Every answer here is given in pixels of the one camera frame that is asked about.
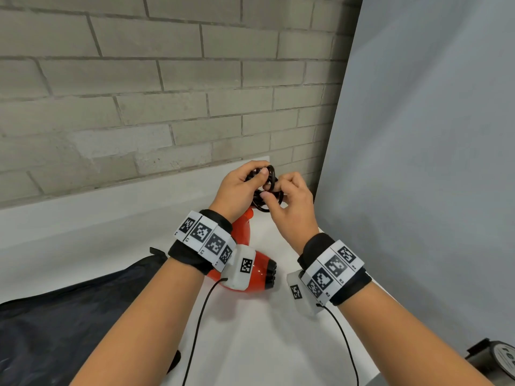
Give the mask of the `person's right hand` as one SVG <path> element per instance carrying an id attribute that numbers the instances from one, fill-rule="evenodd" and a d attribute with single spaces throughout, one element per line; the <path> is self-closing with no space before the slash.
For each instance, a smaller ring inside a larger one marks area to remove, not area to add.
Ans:
<path id="1" fill-rule="evenodd" d="M 271 192 L 270 185 L 264 185 L 263 189 Z M 285 194 L 287 207 L 269 209 L 272 220 L 282 237 L 298 255 L 301 255 L 308 241 L 320 232 L 313 195 L 299 172 L 280 175 L 274 191 L 282 191 Z"/>

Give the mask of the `grey backdrop panel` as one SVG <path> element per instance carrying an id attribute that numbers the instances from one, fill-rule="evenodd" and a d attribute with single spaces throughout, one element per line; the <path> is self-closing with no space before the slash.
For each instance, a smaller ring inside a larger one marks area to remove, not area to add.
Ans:
<path id="1" fill-rule="evenodd" d="M 363 0 L 315 209 L 454 349 L 515 346 L 515 0 Z"/>

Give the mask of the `red hair dryer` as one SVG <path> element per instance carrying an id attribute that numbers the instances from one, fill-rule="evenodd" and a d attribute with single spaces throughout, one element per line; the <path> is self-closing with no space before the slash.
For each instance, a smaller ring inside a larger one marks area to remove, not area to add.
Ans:
<path id="1" fill-rule="evenodd" d="M 243 244 L 250 246 L 250 219 L 253 217 L 253 208 L 249 207 L 233 224 L 231 233 L 236 245 Z M 256 258 L 252 270 L 247 293 L 262 292 L 272 289 L 275 282 L 277 263 L 267 255 L 256 251 Z M 221 279 L 221 272 L 212 270 L 208 273 L 208 278 L 213 281 Z"/>

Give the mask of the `person's right forearm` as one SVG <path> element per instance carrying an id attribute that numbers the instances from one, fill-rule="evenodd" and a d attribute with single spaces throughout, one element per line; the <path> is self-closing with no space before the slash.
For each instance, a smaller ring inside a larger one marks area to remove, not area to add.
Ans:
<path id="1" fill-rule="evenodd" d="M 373 281 L 338 309 L 389 386 L 494 386 Z"/>

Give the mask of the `person's left hand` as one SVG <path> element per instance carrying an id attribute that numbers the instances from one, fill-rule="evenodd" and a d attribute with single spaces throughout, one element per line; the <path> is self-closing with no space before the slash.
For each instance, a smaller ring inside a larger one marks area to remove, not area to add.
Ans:
<path id="1" fill-rule="evenodd" d="M 256 169 L 268 167 L 267 161 L 249 161 L 229 172 L 216 193 L 209 210 L 220 214 L 231 224 L 236 221 L 250 206 L 256 190 L 248 187 L 248 174 Z"/>

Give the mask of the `person's left forearm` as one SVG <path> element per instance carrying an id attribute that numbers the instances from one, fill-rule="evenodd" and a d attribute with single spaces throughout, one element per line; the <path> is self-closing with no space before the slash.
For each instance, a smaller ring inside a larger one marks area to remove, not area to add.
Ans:
<path id="1" fill-rule="evenodd" d="M 204 275 L 168 259 L 93 350 L 69 386 L 160 386 Z"/>

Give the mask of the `black fabric bag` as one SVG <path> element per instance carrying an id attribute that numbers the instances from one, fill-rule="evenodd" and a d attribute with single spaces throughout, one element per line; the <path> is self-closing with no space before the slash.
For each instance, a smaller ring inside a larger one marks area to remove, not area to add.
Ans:
<path id="1" fill-rule="evenodd" d="M 0 304 L 0 386 L 69 386 L 168 259 L 151 248 L 121 271 Z M 177 349 L 160 386 L 180 359 Z"/>

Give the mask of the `grey round device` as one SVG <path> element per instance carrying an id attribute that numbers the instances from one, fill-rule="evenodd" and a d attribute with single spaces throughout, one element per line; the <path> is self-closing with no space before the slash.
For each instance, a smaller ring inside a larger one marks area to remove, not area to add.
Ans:
<path id="1" fill-rule="evenodd" d="M 485 338 L 467 353 L 465 360 L 495 386 L 515 386 L 515 347 Z"/>

